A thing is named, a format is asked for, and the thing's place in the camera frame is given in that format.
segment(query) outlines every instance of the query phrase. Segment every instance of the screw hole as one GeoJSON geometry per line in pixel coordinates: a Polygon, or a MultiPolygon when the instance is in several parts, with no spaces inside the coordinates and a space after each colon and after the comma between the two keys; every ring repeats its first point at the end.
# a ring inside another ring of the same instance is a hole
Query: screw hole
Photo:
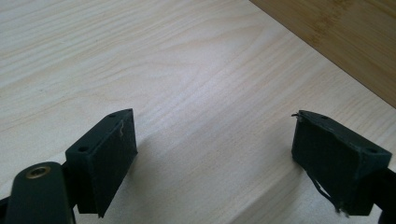
{"type": "Polygon", "coordinates": [[[79,147],[78,151],[79,152],[86,152],[86,151],[88,151],[88,149],[89,149],[88,147],[79,147]]]}
{"type": "Polygon", "coordinates": [[[36,168],[30,170],[26,174],[26,178],[28,178],[28,179],[36,179],[36,178],[39,178],[39,177],[41,177],[43,175],[46,175],[49,172],[50,172],[50,167],[49,166],[36,167],[36,168]]]}

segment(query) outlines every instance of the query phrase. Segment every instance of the light wood surface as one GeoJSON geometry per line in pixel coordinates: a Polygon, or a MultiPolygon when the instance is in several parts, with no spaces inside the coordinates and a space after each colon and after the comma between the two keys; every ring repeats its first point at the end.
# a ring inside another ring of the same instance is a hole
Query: light wood surface
{"type": "Polygon", "coordinates": [[[4,1],[0,57],[1,198],[132,107],[139,154],[105,218],[78,223],[378,219],[319,195],[291,159],[290,115],[327,115],[395,153],[396,110],[249,1],[4,1]]]}
{"type": "Polygon", "coordinates": [[[251,0],[396,107],[394,0],[251,0]]]}

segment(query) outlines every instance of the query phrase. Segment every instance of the black plastic part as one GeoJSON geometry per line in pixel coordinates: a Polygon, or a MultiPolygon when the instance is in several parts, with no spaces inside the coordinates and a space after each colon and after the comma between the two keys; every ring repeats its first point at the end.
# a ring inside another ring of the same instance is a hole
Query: black plastic part
{"type": "Polygon", "coordinates": [[[42,162],[15,177],[5,223],[75,223],[59,163],[42,162]]]}
{"type": "Polygon", "coordinates": [[[0,200],[0,224],[3,224],[6,221],[8,199],[9,198],[4,198],[0,200]]]}
{"type": "Polygon", "coordinates": [[[396,174],[390,169],[378,173],[373,200],[383,211],[379,223],[396,223],[396,174]]]}
{"type": "Polygon", "coordinates": [[[65,154],[78,211],[103,217],[137,154],[133,110],[106,116],[65,154]]]}
{"type": "Polygon", "coordinates": [[[388,168],[391,154],[328,117],[302,110],[294,116],[293,159],[337,210],[368,216],[376,173],[388,168]]]}

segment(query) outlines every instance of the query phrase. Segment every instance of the wood grain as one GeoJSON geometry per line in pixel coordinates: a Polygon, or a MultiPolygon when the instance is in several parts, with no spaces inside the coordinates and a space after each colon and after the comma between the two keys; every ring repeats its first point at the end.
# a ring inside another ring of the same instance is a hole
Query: wood grain
{"type": "Polygon", "coordinates": [[[0,6],[1,198],[132,107],[139,154],[105,218],[78,223],[377,221],[319,195],[291,160],[290,115],[325,114],[395,153],[396,110],[250,2],[0,6]]]}
{"type": "Polygon", "coordinates": [[[396,2],[251,0],[396,107],[396,2]]]}

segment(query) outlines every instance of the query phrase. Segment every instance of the metal ring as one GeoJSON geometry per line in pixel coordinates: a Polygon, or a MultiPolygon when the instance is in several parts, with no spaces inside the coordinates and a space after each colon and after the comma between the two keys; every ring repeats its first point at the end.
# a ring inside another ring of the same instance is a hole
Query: metal ring
{"type": "Polygon", "coordinates": [[[38,166],[27,172],[26,178],[28,179],[36,179],[43,175],[47,175],[50,172],[49,166],[38,166]]]}

